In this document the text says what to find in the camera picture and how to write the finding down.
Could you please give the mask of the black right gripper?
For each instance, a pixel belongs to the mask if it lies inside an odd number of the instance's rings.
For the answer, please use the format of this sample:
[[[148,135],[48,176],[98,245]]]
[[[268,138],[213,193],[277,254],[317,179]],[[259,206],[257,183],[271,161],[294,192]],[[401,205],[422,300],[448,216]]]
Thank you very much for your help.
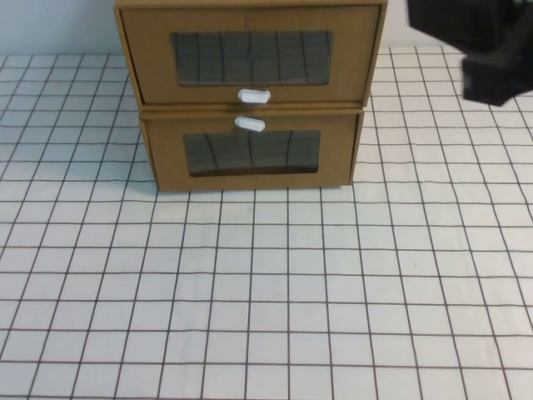
[[[512,17],[511,1],[408,0],[406,5],[411,28],[466,55],[465,100],[503,105],[532,91],[532,40],[499,44]]]

